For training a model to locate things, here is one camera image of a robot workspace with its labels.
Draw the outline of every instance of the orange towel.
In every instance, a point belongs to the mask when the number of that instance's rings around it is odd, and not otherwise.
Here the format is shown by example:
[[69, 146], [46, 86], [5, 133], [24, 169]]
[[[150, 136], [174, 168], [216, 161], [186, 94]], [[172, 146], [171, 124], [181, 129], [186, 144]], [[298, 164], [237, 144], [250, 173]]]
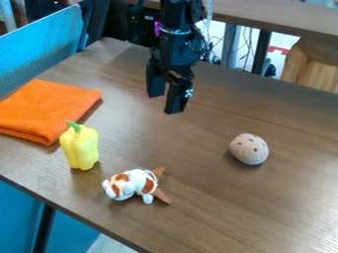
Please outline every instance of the orange towel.
[[100, 97], [99, 90], [36, 79], [0, 102], [0, 132], [50, 146]]

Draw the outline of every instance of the floor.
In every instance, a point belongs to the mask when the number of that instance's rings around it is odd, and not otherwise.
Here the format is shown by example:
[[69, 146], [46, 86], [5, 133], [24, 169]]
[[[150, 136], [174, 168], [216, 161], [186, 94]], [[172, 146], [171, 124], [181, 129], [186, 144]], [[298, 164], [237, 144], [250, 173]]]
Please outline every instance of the floor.
[[100, 234], [87, 253], [137, 253], [110, 237]]

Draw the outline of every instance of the yellow bell pepper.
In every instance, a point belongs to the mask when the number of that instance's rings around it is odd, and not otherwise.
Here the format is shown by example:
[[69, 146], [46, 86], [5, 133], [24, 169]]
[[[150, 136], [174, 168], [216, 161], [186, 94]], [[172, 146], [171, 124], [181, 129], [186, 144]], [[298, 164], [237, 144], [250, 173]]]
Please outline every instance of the yellow bell pepper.
[[92, 127], [68, 123], [69, 129], [60, 139], [60, 145], [70, 167], [90, 170], [99, 160], [97, 131]]

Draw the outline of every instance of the plush dog ear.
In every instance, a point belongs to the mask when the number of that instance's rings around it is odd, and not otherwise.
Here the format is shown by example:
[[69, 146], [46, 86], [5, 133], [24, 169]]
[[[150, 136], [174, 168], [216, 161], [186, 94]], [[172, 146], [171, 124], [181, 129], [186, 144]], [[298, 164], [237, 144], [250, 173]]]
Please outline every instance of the plush dog ear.
[[165, 171], [164, 168], [158, 167], [158, 168], [152, 170], [152, 173], [154, 173], [154, 175], [156, 176], [156, 178], [159, 179], [162, 176], [162, 174], [163, 174], [164, 171]]
[[154, 197], [156, 197], [157, 199], [161, 200], [166, 204], [171, 203], [169, 198], [158, 188], [151, 195], [153, 195]]

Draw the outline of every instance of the toy cookie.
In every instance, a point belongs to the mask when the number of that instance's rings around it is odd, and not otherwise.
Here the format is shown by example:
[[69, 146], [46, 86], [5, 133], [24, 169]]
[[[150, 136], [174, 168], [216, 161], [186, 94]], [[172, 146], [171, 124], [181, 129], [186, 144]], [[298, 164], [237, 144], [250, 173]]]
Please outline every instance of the toy cookie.
[[265, 140], [250, 133], [242, 133], [229, 146], [231, 154], [247, 165], [258, 165], [266, 161], [269, 147]]
[[164, 168], [153, 171], [134, 169], [115, 175], [102, 183], [103, 189], [109, 198], [116, 201], [124, 201], [134, 194], [142, 196], [143, 201], [150, 205], [154, 197], [170, 204], [170, 200], [158, 188], [158, 179], [164, 172]]

